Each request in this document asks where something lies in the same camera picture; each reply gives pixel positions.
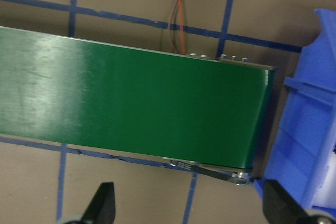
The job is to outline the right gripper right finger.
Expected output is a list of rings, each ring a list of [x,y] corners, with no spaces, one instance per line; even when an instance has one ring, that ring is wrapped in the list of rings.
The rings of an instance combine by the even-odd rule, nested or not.
[[[311,223],[310,216],[276,180],[265,180],[263,214],[270,224]]]

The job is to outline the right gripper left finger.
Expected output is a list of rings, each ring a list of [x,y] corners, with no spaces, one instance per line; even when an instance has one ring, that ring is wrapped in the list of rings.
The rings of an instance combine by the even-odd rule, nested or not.
[[[115,203],[114,183],[101,183],[80,223],[114,223]]]

